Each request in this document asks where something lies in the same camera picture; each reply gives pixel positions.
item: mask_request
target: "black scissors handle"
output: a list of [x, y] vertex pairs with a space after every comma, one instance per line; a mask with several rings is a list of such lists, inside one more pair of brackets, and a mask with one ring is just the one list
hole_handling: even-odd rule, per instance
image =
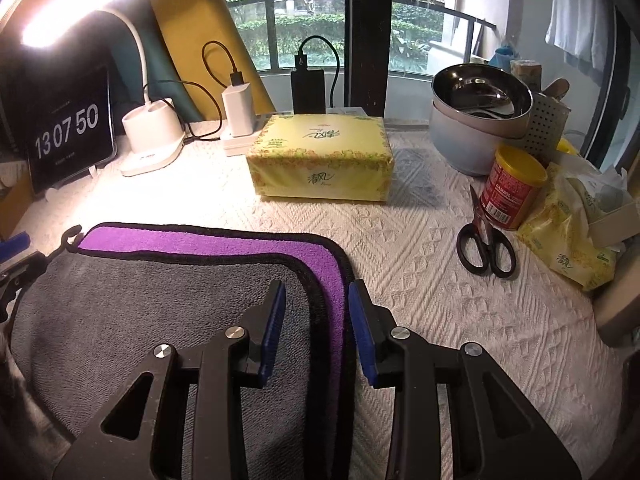
[[[482, 260], [482, 266], [480, 267], [472, 264], [466, 257], [464, 246], [468, 240], [474, 240], [476, 242], [478, 254], [480, 254], [480, 259]], [[460, 229], [458, 239], [456, 240], [456, 252], [458, 253], [458, 258], [460, 259], [462, 266], [476, 276], [484, 274], [489, 268], [489, 254], [487, 247], [487, 244], [482, 241], [482, 237], [475, 225], [467, 224]]]
[[[503, 234], [502, 231], [491, 227], [491, 237], [490, 239], [493, 241], [492, 245], [485, 244], [482, 241], [482, 237], [473, 224], [467, 224], [458, 233], [458, 239], [456, 240], [456, 252], [458, 253], [458, 258], [460, 259], [460, 263], [462, 263], [463, 267], [466, 270], [475, 274], [476, 276], [480, 276], [484, 274], [487, 269], [491, 269], [491, 272], [494, 273], [498, 278], [507, 279], [510, 278], [516, 270], [516, 253], [513, 250], [513, 246], [509, 239]], [[466, 241], [474, 240], [476, 242], [476, 247], [478, 248], [478, 253], [480, 254], [480, 259], [482, 261], [482, 266], [478, 267], [472, 264], [469, 259], [466, 257], [465, 251], [463, 249]], [[502, 270], [498, 266], [498, 248], [503, 246], [507, 249], [509, 253], [509, 258], [511, 261], [511, 265], [509, 270]]]

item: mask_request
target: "tissue pack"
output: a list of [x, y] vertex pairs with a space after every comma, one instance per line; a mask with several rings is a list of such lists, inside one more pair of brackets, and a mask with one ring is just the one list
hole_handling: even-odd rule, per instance
[[247, 153], [255, 192], [384, 202], [394, 159], [382, 118], [273, 116]]

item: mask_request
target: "microfiber towel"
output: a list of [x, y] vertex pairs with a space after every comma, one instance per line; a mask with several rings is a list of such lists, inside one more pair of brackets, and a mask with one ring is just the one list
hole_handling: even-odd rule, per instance
[[327, 471], [334, 480], [348, 477], [353, 438], [356, 352], [346, 294], [353, 270], [333, 241], [312, 234], [274, 234], [185, 225], [110, 222], [91, 229], [79, 244], [84, 254], [101, 251], [138, 257], [149, 251], [198, 255], [288, 254], [316, 275], [324, 291], [330, 324], [331, 369], [326, 412]]
[[[147, 256], [120, 260], [62, 251], [21, 295], [11, 350], [52, 415], [79, 434], [153, 346], [207, 342], [260, 303], [271, 280], [280, 279], [287, 308], [274, 375], [262, 390], [242, 388], [249, 475], [325, 478], [321, 415], [329, 338], [315, 276], [279, 254]], [[186, 437], [183, 475], [190, 478]]]

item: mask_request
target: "yellow tissue package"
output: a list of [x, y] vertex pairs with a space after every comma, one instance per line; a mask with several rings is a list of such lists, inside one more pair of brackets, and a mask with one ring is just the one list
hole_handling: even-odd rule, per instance
[[394, 158], [381, 118], [273, 116], [246, 155], [255, 192], [384, 202]]
[[580, 283], [584, 291], [610, 282], [616, 270], [616, 253], [593, 246], [584, 204], [562, 168], [551, 163], [546, 171], [546, 196], [539, 197], [518, 229], [518, 238], [549, 269]]

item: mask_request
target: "white cloth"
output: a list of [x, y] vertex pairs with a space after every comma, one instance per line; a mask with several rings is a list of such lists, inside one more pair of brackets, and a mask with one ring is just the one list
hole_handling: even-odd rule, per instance
[[546, 42], [599, 72], [607, 57], [606, 0], [553, 0]]
[[[474, 276], [462, 267], [456, 235], [473, 217], [469, 184], [480, 191], [482, 181], [448, 166], [428, 131], [418, 128], [389, 128], [396, 167], [387, 204], [260, 198], [243, 156], [227, 158], [218, 143], [195, 142], [166, 168], [130, 178], [118, 172], [122, 153], [98, 179], [85, 177], [62, 187], [53, 202], [33, 204], [18, 230], [46, 253], [69, 227], [87, 231], [106, 221], [329, 237], [398, 324], [438, 345], [482, 344], [588, 478], [615, 438], [627, 354], [600, 341], [589, 298], [513, 234], [507, 233], [518, 258], [514, 280]], [[392, 390], [370, 388], [358, 370], [353, 479], [384, 478], [393, 398]], [[442, 446], [443, 478], [452, 478], [447, 424]]]

